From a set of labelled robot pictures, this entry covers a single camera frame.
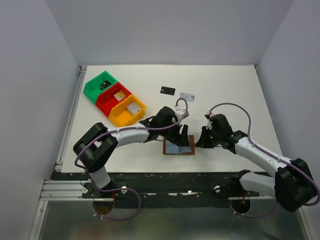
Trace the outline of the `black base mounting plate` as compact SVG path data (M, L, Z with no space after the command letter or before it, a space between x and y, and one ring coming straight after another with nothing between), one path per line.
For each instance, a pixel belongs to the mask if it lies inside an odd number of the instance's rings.
M236 189L235 172L110 173L112 192L97 190L85 173L53 172L51 180L65 190L57 200L92 202L98 209L226 209L265 214L275 199L257 191Z

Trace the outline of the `aluminium rail frame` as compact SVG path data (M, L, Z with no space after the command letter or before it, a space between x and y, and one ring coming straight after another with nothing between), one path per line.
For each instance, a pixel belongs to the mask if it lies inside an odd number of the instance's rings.
M87 67L88 67L87 65L80 65L79 66L79 74L78 74L78 78L77 78L77 82L76 82L76 87L75 87L74 94L72 96L71 105L68 108L67 120L66 120L66 123L64 124L64 127L63 127L64 132L63 132L61 143L59 144L57 157L54 159L55 160L54 164L52 164L49 168L50 172L43 180L40 194L43 193L43 187L45 186L45 183L48 181L49 182L51 181L52 174L55 172L59 172L61 170L61 167L63 164L62 158L63 158L63 155L65 154L65 148L67 145L66 142L69 140L71 126L74 121L76 105L78 104L78 100L79 100L79 96L80 96L80 87L84 82ZM46 212L48 210L49 202L51 202L52 200L53 200L52 196L49 197L49 200L43 199L41 196L39 197L35 217L34 217L31 231L30 231L30 234L28 237L29 240L39 240L40 239L41 230L42 230L43 223L44 223L44 220L46 217Z

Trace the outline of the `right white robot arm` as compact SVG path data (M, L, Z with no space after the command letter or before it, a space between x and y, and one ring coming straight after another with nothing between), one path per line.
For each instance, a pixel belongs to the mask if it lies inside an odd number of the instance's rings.
M233 131L223 114L206 114L205 118L207 125L201 128L197 147L222 147L246 158L268 173L265 176L250 170L240 171L230 183L230 191L234 195L256 192L276 199L289 212L295 212L318 195L310 169L304 160L291 160L250 141L246 133Z

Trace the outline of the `black card in green bin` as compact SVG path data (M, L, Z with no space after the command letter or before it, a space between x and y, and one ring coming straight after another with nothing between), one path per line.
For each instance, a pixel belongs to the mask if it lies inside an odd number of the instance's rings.
M109 88L111 85L112 83L106 80L100 84L100 89L103 91L104 89Z

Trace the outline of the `brown leather card holder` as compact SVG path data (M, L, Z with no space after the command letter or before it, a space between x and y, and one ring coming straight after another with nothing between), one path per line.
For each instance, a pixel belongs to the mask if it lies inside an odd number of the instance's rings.
M162 153L164 155L195 155L195 141L194 136L189 135L189 146L177 146L168 140L164 140L163 142L163 150Z

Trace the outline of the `yellow plastic bin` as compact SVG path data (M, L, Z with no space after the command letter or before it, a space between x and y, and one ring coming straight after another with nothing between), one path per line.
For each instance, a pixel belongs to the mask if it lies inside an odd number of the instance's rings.
M131 102L136 102L141 108L141 110L135 115L131 115L127 110L127 105L129 105ZM130 126L135 124L145 116L146 108L147 106L142 101L140 101L134 94L131 94L117 106L112 108L108 119L116 127Z

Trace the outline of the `silver card in yellow bin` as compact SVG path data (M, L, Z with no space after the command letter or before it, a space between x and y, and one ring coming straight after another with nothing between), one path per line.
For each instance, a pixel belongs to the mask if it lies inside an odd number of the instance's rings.
M137 114L140 110L141 110L141 108L140 108L140 106L136 103L136 102L131 102L130 104L128 104L127 106L126 106L126 109L128 110L128 112L131 114L131 115L135 115L135 114Z

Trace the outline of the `red plastic bin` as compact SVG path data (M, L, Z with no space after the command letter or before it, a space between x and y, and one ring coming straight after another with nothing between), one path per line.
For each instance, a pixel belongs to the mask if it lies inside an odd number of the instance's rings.
M124 87L120 82L117 82L115 85L104 91L102 94L100 94L97 98L97 101L95 105L101 110L101 112L108 118L112 108L116 107L121 101L117 101L114 97L114 94L116 94L119 91L123 91L126 94L126 99L129 97L132 93Z

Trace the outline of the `silver VIP credit card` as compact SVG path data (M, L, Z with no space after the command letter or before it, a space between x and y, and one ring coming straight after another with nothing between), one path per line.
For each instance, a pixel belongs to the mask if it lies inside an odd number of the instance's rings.
M191 93L181 92L180 93L180 97L185 99L188 102L194 102L195 101L195 95L191 94Z

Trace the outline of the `green plastic bin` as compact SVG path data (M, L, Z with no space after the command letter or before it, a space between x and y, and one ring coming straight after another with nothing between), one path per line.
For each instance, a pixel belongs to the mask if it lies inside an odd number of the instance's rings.
M108 87L104 90L100 89L101 87L100 84L103 83L104 81L109 81L110 83L112 83L110 87L112 87L118 82L107 71L103 71L98 76L94 77L84 85L83 93L93 104L96 104L98 96L100 94L102 94L103 92L105 92L110 88Z

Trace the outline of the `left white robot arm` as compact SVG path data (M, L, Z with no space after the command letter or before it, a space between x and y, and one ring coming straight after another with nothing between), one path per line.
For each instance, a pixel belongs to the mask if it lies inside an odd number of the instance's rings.
M164 106L152 117L126 127L107 128L103 123L94 124L73 146L76 161L94 183L93 191L101 198L111 191L111 178L105 164L116 148L129 144L142 144L163 137L180 147L190 145L188 126L180 122L189 116L186 109L173 109Z

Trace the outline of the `black credit card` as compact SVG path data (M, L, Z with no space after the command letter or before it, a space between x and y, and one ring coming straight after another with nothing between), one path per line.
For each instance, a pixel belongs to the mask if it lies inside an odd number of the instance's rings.
M160 93L165 95L174 96L175 92L176 92L176 89L172 87L162 86L160 89Z

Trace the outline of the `gold card in red bin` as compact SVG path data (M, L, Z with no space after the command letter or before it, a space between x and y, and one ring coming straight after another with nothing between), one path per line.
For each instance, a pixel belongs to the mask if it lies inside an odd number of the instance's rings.
M120 102L122 99L126 97L126 94L123 91L119 91L115 93L113 96L118 102Z

